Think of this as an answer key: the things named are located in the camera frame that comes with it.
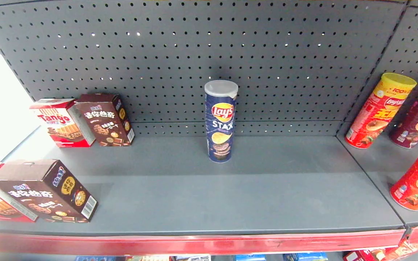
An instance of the stax text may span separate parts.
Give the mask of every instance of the stax text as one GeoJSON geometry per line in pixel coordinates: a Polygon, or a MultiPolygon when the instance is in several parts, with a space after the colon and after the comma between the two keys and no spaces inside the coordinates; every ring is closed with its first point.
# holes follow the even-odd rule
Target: stax text
{"type": "Polygon", "coordinates": [[[224,124],[218,121],[212,121],[212,127],[230,131],[231,129],[233,129],[233,122],[230,122],[229,124],[224,124]]]}
{"type": "Polygon", "coordinates": [[[43,121],[45,122],[59,122],[62,125],[65,125],[67,122],[70,122],[70,118],[67,116],[61,116],[61,115],[45,116],[43,114],[40,114],[37,116],[43,119],[43,121]]]}

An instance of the blue can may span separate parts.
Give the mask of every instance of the blue can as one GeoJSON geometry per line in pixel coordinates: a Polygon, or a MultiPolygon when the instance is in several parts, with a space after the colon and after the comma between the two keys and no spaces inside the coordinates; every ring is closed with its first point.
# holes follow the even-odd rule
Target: blue can
{"type": "Polygon", "coordinates": [[[206,92],[206,133],[209,158],[217,163],[231,158],[238,85],[215,80],[204,85],[206,92]]]}

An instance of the lower shelf product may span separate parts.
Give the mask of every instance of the lower shelf product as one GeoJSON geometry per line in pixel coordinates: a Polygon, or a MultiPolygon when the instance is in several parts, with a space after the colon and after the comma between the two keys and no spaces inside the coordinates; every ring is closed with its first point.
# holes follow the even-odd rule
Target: lower shelf product
{"type": "Polygon", "coordinates": [[[344,261],[396,261],[418,252],[418,244],[403,240],[395,248],[373,248],[350,251],[344,261]]]}
{"type": "Polygon", "coordinates": [[[327,261],[325,252],[283,254],[283,261],[327,261]]]}
{"type": "Polygon", "coordinates": [[[233,258],[234,261],[266,261],[264,254],[237,254],[233,258]]]}

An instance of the chocolate cookie box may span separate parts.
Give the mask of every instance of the chocolate cookie box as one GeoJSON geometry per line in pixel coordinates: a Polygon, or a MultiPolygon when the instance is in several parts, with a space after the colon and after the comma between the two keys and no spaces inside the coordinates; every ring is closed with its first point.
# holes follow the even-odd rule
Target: chocolate cookie box
{"type": "Polygon", "coordinates": [[[86,223],[98,203],[60,160],[7,162],[0,190],[48,222],[86,223]]]}
{"type": "Polygon", "coordinates": [[[76,107],[83,114],[99,145],[128,146],[135,136],[118,94],[82,94],[76,107]]]}

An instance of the shelf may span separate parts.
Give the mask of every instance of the shelf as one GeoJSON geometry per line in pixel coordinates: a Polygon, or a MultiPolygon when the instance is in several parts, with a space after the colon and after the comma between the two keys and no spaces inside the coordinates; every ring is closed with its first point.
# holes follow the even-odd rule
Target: shelf
{"type": "Polygon", "coordinates": [[[417,159],[418,145],[412,149],[404,149],[394,144],[386,133],[378,137],[377,141],[366,150],[350,146],[344,141],[343,135],[340,135],[339,139],[375,183],[403,222],[412,228],[413,237],[411,242],[418,243],[418,239],[415,241],[418,238],[418,211],[401,207],[393,200],[389,192],[391,185],[397,182],[417,159]]]}
{"type": "MultiPolygon", "coordinates": [[[[325,250],[337,251],[401,238],[403,223],[335,137],[237,137],[234,149],[224,164],[209,160],[204,137],[137,137],[131,147],[59,149],[38,129],[5,160],[61,159],[99,207],[88,224],[0,221],[0,235],[11,248],[12,241],[73,239],[84,242],[79,248],[91,247],[90,241],[113,236],[125,243],[151,236],[143,244],[164,236],[189,248],[187,237],[169,238],[191,236],[196,244],[248,236],[253,241],[240,246],[248,249],[241,253],[277,251],[279,244],[268,239],[289,240],[280,247],[288,251],[324,250],[327,243],[325,250]]],[[[31,246],[20,247],[30,252],[31,246]]],[[[224,251],[214,244],[194,247],[214,252],[193,253],[224,251]]],[[[169,251],[191,253],[177,246],[169,251]]]]}

